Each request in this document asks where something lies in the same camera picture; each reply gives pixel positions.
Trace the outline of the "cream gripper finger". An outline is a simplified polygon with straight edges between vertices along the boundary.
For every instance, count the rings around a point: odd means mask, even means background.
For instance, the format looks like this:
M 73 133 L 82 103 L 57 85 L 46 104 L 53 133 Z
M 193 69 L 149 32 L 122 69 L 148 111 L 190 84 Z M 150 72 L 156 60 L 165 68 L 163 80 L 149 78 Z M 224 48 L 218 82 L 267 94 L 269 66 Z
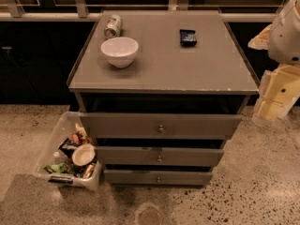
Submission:
M 285 117 L 300 98 L 300 67 L 278 67 L 262 75 L 252 121 L 266 126 Z
M 268 50 L 271 25 L 267 25 L 257 36 L 252 38 L 247 46 L 254 50 Z

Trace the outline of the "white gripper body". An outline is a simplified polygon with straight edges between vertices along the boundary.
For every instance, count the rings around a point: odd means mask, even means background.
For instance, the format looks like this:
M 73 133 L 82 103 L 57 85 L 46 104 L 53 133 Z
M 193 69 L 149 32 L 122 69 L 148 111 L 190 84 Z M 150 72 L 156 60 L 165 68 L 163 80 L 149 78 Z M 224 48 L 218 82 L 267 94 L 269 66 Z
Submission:
M 293 66 L 277 68 L 272 74 L 272 105 L 276 110 L 289 110 L 299 99 L 299 94 L 299 68 Z

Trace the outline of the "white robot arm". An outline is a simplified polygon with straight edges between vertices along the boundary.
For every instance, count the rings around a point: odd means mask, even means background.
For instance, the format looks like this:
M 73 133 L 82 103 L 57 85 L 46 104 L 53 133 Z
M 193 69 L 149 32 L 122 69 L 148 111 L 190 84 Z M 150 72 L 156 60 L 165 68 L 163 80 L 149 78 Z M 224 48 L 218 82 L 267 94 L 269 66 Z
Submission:
M 252 120 L 264 126 L 285 117 L 300 97 L 300 0 L 287 2 L 248 46 L 267 50 L 278 62 L 274 71 L 262 75 L 254 106 Z

